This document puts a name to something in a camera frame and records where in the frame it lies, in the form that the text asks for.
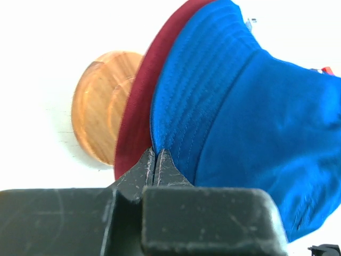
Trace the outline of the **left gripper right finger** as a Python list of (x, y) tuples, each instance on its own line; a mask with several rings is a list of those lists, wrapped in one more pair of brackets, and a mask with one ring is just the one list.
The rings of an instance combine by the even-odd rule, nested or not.
[(146, 255), (287, 255), (282, 221), (266, 192), (194, 187), (166, 150), (142, 193), (141, 245)]

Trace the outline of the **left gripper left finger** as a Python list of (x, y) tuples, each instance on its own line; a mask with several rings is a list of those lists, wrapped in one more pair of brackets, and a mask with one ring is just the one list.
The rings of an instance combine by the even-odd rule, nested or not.
[(1, 192), (1, 255), (142, 255), (141, 198), (155, 154), (106, 188)]

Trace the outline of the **blue hat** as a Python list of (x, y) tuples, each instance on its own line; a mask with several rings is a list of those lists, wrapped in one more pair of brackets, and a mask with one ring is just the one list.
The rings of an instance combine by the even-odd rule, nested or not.
[(178, 35), (150, 131), (193, 185), (269, 193), (291, 242), (340, 205), (340, 78), (271, 56), (232, 1), (205, 5)]

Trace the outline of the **dark red bucket hat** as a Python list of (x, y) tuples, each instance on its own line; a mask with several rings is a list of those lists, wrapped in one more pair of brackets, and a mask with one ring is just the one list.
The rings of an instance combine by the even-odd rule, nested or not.
[(177, 36), (189, 19), (209, 0), (186, 1), (162, 26), (140, 64), (121, 120), (115, 152), (114, 174), (119, 179), (151, 147), (150, 108), (163, 65)]

